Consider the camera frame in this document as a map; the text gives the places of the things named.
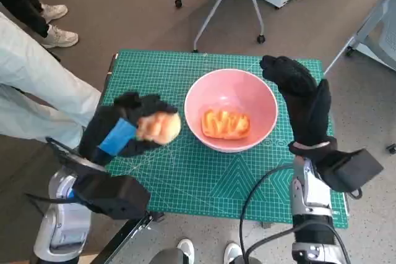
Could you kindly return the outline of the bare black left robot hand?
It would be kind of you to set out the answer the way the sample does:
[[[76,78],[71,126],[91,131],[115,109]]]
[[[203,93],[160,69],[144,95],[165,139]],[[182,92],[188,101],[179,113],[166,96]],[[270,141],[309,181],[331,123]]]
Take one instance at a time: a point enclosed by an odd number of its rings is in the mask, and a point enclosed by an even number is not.
[[[114,157],[129,158],[160,147],[152,140],[137,135],[138,121],[156,112],[176,114],[177,108],[160,99],[158,94],[140,96],[126,92],[112,105],[97,108],[79,144],[79,154],[100,166]]]

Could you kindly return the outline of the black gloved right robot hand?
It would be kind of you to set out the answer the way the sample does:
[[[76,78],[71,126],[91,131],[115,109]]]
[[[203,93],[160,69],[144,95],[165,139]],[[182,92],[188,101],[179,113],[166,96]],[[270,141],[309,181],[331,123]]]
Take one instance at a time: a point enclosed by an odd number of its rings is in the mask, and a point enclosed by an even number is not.
[[[313,147],[331,142],[327,135],[331,95],[326,79],[316,82],[301,63],[286,56],[265,55],[262,76],[275,83],[285,100],[294,141]]]

